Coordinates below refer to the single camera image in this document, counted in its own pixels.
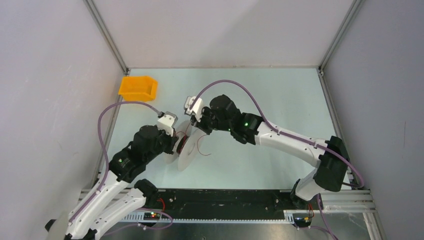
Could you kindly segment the orange plastic bin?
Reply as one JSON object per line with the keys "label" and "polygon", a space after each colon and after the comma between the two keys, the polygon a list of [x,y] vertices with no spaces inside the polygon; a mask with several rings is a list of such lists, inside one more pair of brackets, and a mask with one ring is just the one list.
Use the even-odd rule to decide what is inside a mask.
{"label": "orange plastic bin", "polygon": [[156,99],[158,82],[150,76],[124,76],[118,94],[125,101],[150,102]]}

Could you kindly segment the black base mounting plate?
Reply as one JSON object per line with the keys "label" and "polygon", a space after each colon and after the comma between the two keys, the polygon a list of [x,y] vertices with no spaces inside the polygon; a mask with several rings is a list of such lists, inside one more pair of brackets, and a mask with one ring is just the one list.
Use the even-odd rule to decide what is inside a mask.
{"label": "black base mounting plate", "polygon": [[159,189],[147,208],[164,210],[179,220],[287,220],[286,213],[308,214],[318,209],[317,199],[295,200],[278,189]]}

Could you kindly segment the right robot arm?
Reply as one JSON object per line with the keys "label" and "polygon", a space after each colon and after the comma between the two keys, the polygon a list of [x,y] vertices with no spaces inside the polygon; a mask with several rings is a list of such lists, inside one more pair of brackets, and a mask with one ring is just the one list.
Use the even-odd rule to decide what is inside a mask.
{"label": "right robot arm", "polygon": [[291,204],[304,209],[318,194],[339,192],[344,184],[347,164],[342,157],[343,141],[332,136],[330,140],[305,137],[272,125],[262,116],[241,112],[226,95],[215,97],[209,104],[195,96],[187,97],[184,112],[193,125],[207,135],[225,131],[241,144],[270,147],[295,156],[313,167],[304,178],[298,179],[290,193]]}

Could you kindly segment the controller board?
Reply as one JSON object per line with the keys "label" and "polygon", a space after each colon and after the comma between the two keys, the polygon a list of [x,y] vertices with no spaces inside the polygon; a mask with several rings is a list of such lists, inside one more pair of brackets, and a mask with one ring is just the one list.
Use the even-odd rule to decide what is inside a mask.
{"label": "controller board", "polygon": [[293,226],[297,229],[309,229],[312,224],[311,217],[294,217]]}
{"label": "controller board", "polygon": [[144,221],[159,221],[161,219],[161,214],[158,212],[146,211],[143,214]]}

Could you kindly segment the white perforated cable spool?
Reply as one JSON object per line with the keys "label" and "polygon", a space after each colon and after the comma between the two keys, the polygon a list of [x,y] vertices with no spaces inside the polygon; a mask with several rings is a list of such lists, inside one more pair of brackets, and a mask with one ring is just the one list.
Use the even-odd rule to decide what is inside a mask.
{"label": "white perforated cable spool", "polygon": [[207,136],[202,130],[193,128],[189,120],[185,120],[176,128],[178,141],[174,147],[173,154],[165,154],[164,163],[169,165],[177,161],[177,170],[184,171],[196,158],[201,155],[200,146],[203,138]]}

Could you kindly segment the right controller board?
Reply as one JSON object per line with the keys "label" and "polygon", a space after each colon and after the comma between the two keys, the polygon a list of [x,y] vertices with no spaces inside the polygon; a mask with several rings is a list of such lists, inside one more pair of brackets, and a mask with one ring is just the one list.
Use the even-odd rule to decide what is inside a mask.
{"label": "right controller board", "polygon": [[293,226],[297,229],[309,229],[312,224],[311,217],[294,217]]}

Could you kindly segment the aluminium frame rail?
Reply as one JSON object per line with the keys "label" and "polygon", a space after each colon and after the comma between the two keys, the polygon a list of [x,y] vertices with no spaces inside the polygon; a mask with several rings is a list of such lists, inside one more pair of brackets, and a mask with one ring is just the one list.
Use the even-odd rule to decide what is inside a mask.
{"label": "aluminium frame rail", "polygon": [[[368,190],[341,190],[340,192],[324,192],[321,194],[318,208],[326,214],[371,214],[376,213],[377,208],[371,192]],[[319,217],[319,210],[313,210],[315,217]],[[285,214],[287,220],[181,220],[174,219],[176,223],[289,223],[294,217],[305,216],[306,213],[290,211]]]}

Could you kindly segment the left controller board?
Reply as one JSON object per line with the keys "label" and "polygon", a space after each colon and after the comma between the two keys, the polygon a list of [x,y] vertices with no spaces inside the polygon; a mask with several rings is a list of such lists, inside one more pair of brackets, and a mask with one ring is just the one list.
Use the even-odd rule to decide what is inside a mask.
{"label": "left controller board", "polygon": [[159,221],[161,219],[161,214],[158,212],[146,211],[143,214],[144,221]]}

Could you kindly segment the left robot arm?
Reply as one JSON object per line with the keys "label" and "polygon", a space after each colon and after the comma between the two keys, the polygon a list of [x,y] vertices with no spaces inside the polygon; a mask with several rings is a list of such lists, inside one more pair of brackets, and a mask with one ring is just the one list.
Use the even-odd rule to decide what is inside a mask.
{"label": "left robot arm", "polygon": [[147,179],[138,180],[121,199],[114,197],[146,170],[162,153],[171,154],[178,138],[173,127],[145,125],[133,140],[117,152],[99,180],[69,213],[51,219],[46,225],[49,240],[99,240],[130,212],[153,208],[158,202],[157,188]]}

